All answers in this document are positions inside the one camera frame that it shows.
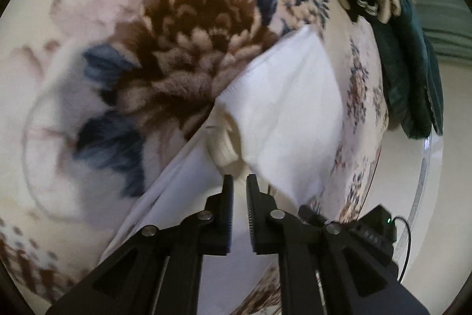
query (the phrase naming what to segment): brown flower pattern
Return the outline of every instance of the brown flower pattern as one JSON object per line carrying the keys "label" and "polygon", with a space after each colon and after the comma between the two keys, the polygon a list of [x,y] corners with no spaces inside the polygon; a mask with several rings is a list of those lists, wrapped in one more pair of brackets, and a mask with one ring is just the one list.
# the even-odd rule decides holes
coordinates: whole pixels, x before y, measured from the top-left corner
{"label": "brown flower pattern", "polygon": [[353,221],[359,215],[360,203],[360,188],[364,178],[364,170],[353,176],[351,185],[349,186],[349,194],[346,202],[339,214],[340,222]]}
{"label": "brown flower pattern", "polygon": [[231,315],[249,315],[271,306],[280,305],[280,272],[274,262],[258,285]]}
{"label": "brown flower pattern", "polygon": [[2,227],[0,262],[4,263],[17,283],[26,286],[32,293],[40,295],[50,303],[56,302],[89,273],[83,270],[74,279],[66,276],[58,270],[56,263],[59,258],[54,252],[41,252],[38,242],[34,239],[28,240],[34,251],[26,246],[26,241],[15,241],[13,245],[10,238],[23,240],[22,231],[18,227]]}
{"label": "brown flower pattern", "polygon": [[256,0],[145,0],[141,19],[119,24],[110,39],[136,64],[117,82],[117,108],[144,134],[172,122],[188,140],[216,97],[277,38]]}
{"label": "brown flower pattern", "polygon": [[367,98],[366,82],[369,71],[360,62],[359,49],[351,38],[351,50],[353,65],[351,67],[351,87],[348,91],[348,117],[354,120],[353,133],[356,134],[360,122],[365,123],[366,107],[364,102]]}
{"label": "brown flower pattern", "polygon": [[331,174],[333,174],[333,172],[339,167],[341,167],[342,169],[345,169],[346,167],[346,162],[343,160],[343,146],[341,144],[339,144],[336,149],[336,155],[334,158],[333,168],[331,169]]}

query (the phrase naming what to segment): green towel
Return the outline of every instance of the green towel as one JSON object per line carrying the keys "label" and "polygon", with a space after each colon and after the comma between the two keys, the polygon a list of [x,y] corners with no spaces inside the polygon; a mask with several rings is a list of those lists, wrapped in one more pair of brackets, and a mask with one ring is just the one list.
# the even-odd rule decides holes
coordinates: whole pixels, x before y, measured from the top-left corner
{"label": "green towel", "polygon": [[444,101],[437,58],[412,0],[400,0],[400,4],[400,16],[392,16],[388,24],[369,18],[389,112],[400,120],[408,138],[427,138],[431,125],[442,135]]}

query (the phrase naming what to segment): floral blanket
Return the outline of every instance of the floral blanket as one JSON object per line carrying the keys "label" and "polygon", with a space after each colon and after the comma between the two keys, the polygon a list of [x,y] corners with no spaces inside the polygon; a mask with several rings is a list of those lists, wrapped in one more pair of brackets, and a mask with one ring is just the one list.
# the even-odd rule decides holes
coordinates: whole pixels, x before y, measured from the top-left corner
{"label": "floral blanket", "polygon": [[[371,28],[337,0],[49,5],[49,37],[0,63],[3,167],[17,175],[0,206],[0,256],[29,290],[54,302],[87,274],[216,97],[304,24],[317,27],[345,106],[330,181],[311,204],[341,221],[359,213],[388,117]],[[277,302],[277,286],[269,272],[237,313]]]}

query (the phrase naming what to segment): screw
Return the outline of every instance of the screw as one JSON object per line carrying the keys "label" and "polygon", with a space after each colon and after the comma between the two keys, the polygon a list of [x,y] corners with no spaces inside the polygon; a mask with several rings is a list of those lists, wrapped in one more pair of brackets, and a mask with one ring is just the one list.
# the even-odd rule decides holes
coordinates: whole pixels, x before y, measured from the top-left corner
{"label": "screw", "polygon": [[211,218],[213,218],[213,214],[208,210],[200,211],[197,216],[201,221],[209,221]]}
{"label": "screw", "polygon": [[145,237],[154,236],[157,234],[157,227],[156,226],[146,226],[141,230],[141,234]]}
{"label": "screw", "polygon": [[341,232],[341,225],[337,222],[330,222],[326,225],[326,231],[330,234],[337,235]]}
{"label": "screw", "polygon": [[284,218],[285,213],[284,213],[284,211],[282,211],[282,210],[272,210],[272,211],[271,211],[271,216],[272,216],[274,219],[282,219],[282,218]]}

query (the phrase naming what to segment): white cloth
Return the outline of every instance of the white cloth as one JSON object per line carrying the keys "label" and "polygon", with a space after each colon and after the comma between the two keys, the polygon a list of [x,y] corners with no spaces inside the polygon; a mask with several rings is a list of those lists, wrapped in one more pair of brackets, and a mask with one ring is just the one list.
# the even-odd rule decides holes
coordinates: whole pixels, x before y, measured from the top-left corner
{"label": "white cloth", "polygon": [[[247,166],[234,175],[232,251],[225,258],[204,258],[198,313],[205,315],[231,313],[274,260],[252,253],[243,188],[247,174],[256,172],[288,197],[294,208],[319,192],[329,176],[343,110],[316,30],[305,26],[280,40],[230,84],[207,122],[139,199],[102,260],[141,227],[176,225],[219,191],[218,166],[239,158],[238,151],[223,140],[228,117],[237,128],[236,147],[240,146]],[[208,133],[219,139],[212,140]]]}

